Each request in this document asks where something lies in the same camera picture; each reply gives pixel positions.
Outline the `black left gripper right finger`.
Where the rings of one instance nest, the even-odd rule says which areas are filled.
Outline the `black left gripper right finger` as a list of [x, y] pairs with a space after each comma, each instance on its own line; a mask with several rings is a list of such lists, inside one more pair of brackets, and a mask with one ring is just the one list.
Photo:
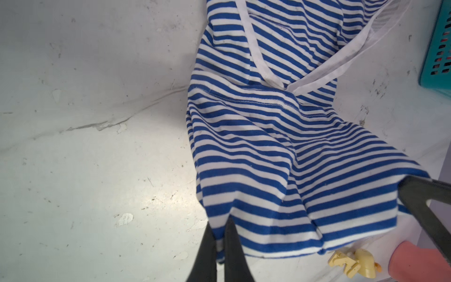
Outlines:
[[224, 281], [225, 282], [255, 282], [251, 274], [236, 225], [228, 218], [224, 234]]

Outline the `teal plastic basket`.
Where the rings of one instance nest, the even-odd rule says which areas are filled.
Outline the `teal plastic basket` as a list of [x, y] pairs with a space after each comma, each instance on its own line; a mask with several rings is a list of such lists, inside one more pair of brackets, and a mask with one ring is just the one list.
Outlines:
[[425, 89], [451, 95], [451, 0], [443, 0], [419, 78]]

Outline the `yellow toy giraffe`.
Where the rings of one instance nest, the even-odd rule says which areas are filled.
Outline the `yellow toy giraffe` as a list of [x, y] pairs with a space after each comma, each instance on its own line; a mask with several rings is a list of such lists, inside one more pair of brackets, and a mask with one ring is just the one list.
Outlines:
[[335, 251], [328, 260], [328, 265], [343, 268], [344, 275], [348, 278], [353, 278], [356, 274], [359, 274], [362, 277], [373, 279], [377, 277], [377, 273], [382, 272], [382, 266], [365, 249], [357, 249], [352, 256], [341, 251]]

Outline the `blue white striped tank top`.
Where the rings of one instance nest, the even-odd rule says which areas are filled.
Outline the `blue white striped tank top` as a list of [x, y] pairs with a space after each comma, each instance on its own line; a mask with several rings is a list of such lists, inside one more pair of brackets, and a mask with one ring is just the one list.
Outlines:
[[337, 79], [408, 1], [207, 1], [187, 97], [196, 195], [225, 259], [323, 254], [394, 229], [428, 173], [333, 108]]

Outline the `pink watering can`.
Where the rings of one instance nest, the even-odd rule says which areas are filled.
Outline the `pink watering can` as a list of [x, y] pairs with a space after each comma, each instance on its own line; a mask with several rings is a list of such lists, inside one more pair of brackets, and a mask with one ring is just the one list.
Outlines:
[[389, 275], [397, 282], [451, 282], [451, 267], [437, 249], [405, 241], [393, 252]]

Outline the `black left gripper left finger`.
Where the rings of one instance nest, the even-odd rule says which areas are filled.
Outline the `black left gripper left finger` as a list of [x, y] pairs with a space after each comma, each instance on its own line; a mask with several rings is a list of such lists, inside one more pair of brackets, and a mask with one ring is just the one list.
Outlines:
[[216, 240], [210, 224], [208, 223], [196, 259], [186, 282], [216, 282], [216, 257]]

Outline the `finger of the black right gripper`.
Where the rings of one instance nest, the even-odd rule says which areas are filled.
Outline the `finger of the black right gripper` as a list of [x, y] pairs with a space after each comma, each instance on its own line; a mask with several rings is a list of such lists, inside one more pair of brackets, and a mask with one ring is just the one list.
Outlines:
[[451, 185], [407, 176], [398, 185], [398, 197], [424, 229], [447, 263], [451, 262], [451, 233], [428, 206], [429, 200], [451, 204]]

